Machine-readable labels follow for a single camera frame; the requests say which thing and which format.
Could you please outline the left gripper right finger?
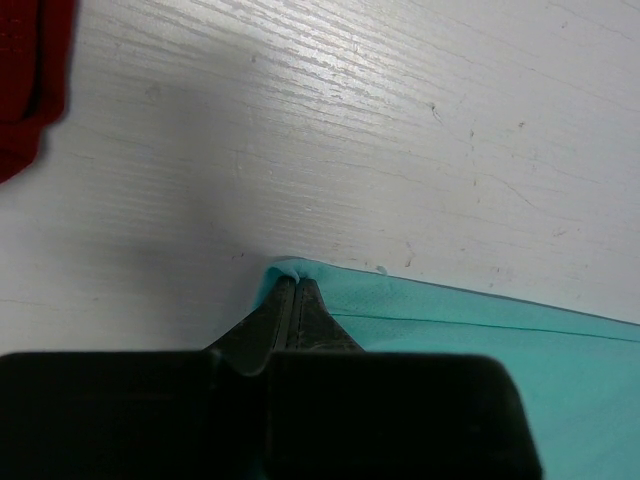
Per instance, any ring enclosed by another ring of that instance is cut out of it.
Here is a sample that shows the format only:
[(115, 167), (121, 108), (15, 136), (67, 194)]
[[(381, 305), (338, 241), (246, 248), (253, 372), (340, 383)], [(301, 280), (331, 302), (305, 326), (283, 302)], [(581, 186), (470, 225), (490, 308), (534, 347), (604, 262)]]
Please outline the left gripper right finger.
[(296, 286), (287, 327), (289, 351), (363, 352), (364, 349), (328, 312), (315, 280), (302, 279)]

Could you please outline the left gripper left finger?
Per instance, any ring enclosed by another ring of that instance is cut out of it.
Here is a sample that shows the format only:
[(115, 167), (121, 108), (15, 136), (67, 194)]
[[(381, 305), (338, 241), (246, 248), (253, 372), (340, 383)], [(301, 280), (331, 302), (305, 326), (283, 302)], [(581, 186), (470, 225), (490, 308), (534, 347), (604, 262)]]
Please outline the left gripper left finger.
[(260, 373), (278, 343), (280, 327), (287, 331), (296, 292), (291, 277), (280, 277), (262, 303), (207, 347), (244, 376)]

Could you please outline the teal t-shirt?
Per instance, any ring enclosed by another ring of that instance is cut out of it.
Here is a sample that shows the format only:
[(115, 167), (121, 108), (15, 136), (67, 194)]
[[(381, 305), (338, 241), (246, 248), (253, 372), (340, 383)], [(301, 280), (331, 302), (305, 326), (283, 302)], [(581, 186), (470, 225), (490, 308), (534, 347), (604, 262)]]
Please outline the teal t-shirt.
[(639, 475), (635, 324), (306, 260), (265, 272), (274, 302), (278, 478)]

